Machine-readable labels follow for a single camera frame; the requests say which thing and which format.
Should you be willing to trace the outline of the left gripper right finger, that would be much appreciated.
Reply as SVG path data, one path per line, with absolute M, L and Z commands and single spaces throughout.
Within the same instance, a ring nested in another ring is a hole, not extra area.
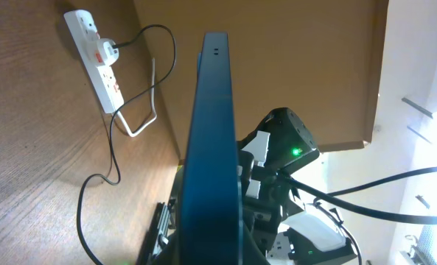
M 242 245 L 243 265 L 269 265 L 244 222 L 242 222 Z

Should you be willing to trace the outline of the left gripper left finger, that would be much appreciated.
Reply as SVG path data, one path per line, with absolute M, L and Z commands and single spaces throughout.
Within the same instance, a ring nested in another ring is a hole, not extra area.
M 136 265 L 150 265 L 166 249 L 175 232 L 176 201 L 158 202 L 139 252 Z

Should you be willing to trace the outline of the blue Samsung smartphone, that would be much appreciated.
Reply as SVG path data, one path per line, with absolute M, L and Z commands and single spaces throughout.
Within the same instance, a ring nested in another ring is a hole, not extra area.
M 180 199 L 180 264 L 242 263 L 237 164 L 228 35 L 208 32 L 197 70 Z

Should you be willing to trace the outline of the white power strip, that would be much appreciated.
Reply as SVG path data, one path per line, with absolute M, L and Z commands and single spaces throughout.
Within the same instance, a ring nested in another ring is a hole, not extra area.
M 74 10 L 63 15 L 77 50 L 105 113 L 114 113 L 124 99 L 112 65 L 119 50 L 109 38 L 101 38 L 89 11 Z

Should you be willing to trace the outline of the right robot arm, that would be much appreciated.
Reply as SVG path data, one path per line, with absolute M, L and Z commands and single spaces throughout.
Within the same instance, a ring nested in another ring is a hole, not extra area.
M 290 108 L 271 110 L 237 147 L 244 264 L 363 262 L 338 210 L 303 202 L 289 182 L 320 155 L 311 133 Z

